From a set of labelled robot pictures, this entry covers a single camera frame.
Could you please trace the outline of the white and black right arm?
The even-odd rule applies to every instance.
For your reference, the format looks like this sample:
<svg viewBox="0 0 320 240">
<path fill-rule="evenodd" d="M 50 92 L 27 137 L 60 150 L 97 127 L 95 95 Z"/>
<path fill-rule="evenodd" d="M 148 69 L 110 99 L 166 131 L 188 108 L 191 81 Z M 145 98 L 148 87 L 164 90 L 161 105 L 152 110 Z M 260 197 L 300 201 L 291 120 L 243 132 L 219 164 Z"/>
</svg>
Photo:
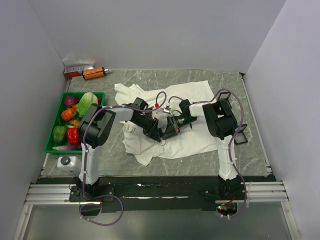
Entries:
<svg viewBox="0 0 320 240">
<path fill-rule="evenodd" d="M 230 199 L 240 189 L 241 179 L 236 171 L 234 150 L 234 134 L 238 124 L 229 101 L 220 99 L 215 103 L 204 103 L 197 107 L 195 103 L 183 99 L 178 106 L 181 114 L 167 117 L 162 139 L 178 135 L 180 128 L 191 126 L 198 117 L 204 117 L 208 132 L 214 137 L 219 159 L 218 187 L 213 194 Z"/>
</svg>

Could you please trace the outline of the white garment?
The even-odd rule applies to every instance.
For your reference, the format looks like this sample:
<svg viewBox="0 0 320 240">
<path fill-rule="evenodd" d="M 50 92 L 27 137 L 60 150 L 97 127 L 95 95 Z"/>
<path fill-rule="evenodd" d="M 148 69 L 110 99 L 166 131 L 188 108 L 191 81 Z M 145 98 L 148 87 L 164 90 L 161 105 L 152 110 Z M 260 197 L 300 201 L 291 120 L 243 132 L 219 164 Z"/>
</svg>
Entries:
<svg viewBox="0 0 320 240">
<path fill-rule="evenodd" d="M 179 99 L 188 99 L 193 103 L 210 100 L 214 96 L 206 80 L 149 91 L 143 90 L 137 84 L 127 87 L 122 83 L 116 83 L 114 89 L 117 104 L 129 104 L 136 98 L 141 98 L 151 107 L 158 103 L 163 107 L 170 106 L 173 110 L 179 109 Z M 122 142 L 126 153 L 134 155 L 136 160 L 144 166 L 147 166 L 154 157 L 178 159 L 217 149 L 215 139 L 210 135 L 204 117 L 199 117 L 191 125 L 182 127 L 178 135 L 161 142 L 145 136 L 142 128 L 131 122 L 122 121 L 121 124 L 124 134 Z"/>
</svg>

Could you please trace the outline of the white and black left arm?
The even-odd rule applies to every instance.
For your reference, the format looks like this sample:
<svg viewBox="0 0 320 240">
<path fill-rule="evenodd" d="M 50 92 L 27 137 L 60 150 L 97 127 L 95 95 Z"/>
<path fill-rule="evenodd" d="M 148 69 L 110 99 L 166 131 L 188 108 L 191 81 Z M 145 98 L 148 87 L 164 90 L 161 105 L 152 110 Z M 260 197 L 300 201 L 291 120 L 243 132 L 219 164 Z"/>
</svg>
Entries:
<svg viewBox="0 0 320 240">
<path fill-rule="evenodd" d="M 87 201 L 95 200 L 99 195 L 99 152 L 109 138 L 114 123 L 132 122 L 142 128 L 142 132 L 156 142 L 162 141 L 159 120 L 152 118 L 152 112 L 162 105 L 149 105 L 141 98 L 133 103 L 116 106 L 101 106 L 93 103 L 78 126 L 81 138 L 82 162 L 79 174 L 81 195 Z"/>
</svg>

